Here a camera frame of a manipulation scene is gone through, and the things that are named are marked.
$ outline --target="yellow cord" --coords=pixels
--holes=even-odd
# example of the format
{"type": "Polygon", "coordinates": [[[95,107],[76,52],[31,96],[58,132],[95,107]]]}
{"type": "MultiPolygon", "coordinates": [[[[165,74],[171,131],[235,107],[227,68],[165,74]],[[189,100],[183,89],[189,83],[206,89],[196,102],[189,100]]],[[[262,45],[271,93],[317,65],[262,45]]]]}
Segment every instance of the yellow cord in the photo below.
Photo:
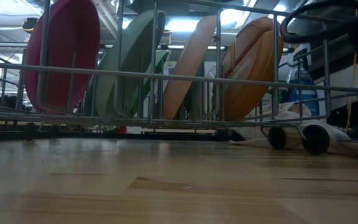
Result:
{"type": "MultiPolygon", "coordinates": [[[[357,53],[354,53],[354,61],[353,61],[353,80],[352,80],[352,88],[354,88],[354,83],[356,80],[356,69],[357,69],[357,53]]],[[[346,123],[346,132],[351,125],[351,114],[352,114],[352,97],[349,97],[349,112],[347,113],[347,123],[346,123]]]]}

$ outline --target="black hose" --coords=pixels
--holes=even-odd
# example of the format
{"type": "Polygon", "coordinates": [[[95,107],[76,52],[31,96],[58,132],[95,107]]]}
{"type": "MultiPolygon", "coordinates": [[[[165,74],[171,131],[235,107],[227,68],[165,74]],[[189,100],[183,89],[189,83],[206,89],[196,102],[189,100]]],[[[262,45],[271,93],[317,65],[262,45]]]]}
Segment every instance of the black hose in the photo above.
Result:
{"type": "Polygon", "coordinates": [[[290,21],[298,16],[299,14],[303,12],[307,12],[310,10],[315,9],[321,9],[324,7],[330,7],[330,6],[345,6],[345,7],[353,7],[358,9],[358,1],[356,0],[330,0],[330,1],[323,1],[323,2],[316,2],[308,5],[304,5],[299,7],[297,10],[293,11],[290,15],[288,15],[282,22],[282,25],[280,26],[280,33],[284,40],[284,42],[287,43],[305,43],[305,42],[311,42],[315,40],[323,40],[328,39],[330,37],[336,37],[339,34],[346,34],[348,32],[351,32],[352,30],[355,30],[358,25],[358,16],[348,20],[344,23],[341,23],[339,25],[336,25],[329,30],[320,31],[314,34],[308,34],[308,35],[292,35],[288,33],[287,26],[290,23],[290,21]]]}

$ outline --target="wooden floor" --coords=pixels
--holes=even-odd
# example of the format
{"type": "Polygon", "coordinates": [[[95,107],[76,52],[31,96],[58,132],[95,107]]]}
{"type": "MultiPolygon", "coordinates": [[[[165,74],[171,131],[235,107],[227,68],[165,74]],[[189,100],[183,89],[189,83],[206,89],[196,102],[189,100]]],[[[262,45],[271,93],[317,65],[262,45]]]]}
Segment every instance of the wooden floor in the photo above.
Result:
{"type": "Polygon", "coordinates": [[[358,223],[358,159],[226,142],[0,142],[0,223],[358,223]]]}

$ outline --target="red plate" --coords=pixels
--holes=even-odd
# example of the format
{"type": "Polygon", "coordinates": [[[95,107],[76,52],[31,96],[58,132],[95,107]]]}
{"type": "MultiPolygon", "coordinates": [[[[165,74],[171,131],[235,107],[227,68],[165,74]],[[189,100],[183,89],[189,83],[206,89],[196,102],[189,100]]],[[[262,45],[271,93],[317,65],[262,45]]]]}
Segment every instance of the red plate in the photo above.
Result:
{"type": "MultiPolygon", "coordinates": [[[[31,35],[25,57],[26,65],[40,64],[42,23],[40,18],[31,35]]],[[[99,51],[100,28],[98,12],[91,0],[59,0],[50,8],[48,33],[48,65],[72,67],[75,53],[76,68],[95,68],[99,51]]],[[[24,85],[33,107],[37,104],[38,72],[24,71],[24,85]]],[[[51,72],[48,78],[47,103],[66,109],[70,74],[51,72]]],[[[71,109],[81,100],[88,86],[88,75],[74,75],[71,109]]],[[[59,114],[54,111],[42,111],[59,114]]]]}

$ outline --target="plastic bottle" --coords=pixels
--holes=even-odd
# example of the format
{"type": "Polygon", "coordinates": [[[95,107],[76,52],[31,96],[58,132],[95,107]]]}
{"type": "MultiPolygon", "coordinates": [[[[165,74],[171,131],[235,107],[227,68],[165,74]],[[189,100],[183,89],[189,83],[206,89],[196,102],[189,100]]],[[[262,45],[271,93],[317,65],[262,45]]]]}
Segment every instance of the plastic bottle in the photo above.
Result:
{"type": "MultiPolygon", "coordinates": [[[[297,55],[301,55],[306,52],[307,52],[307,50],[303,49],[303,50],[299,51],[298,53],[296,53],[294,55],[294,57],[297,57],[297,55]]],[[[300,63],[300,65],[295,66],[291,69],[291,72],[287,77],[287,83],[314,85],[314,81],[307,71],[308,60],[306,57],[302,58],[302,60],[303,60],[303,63],[300,63]],[[298,70],[300,70],[301,82],[299,82],[298,70]]],[[[301,93],[302,93],[302,100],[312,100],[312,99],[318,98],[316,90],[302,90],[301,93]]],[[[288,95],[287,95],[286,102],[296,102],[296,101],[300,101],[299,90],[288,89],[288,95]]],[[[305,103],[305,105],[309,108],[312,116],[318,116],[320,114],[318,102],[305,103]]]]}

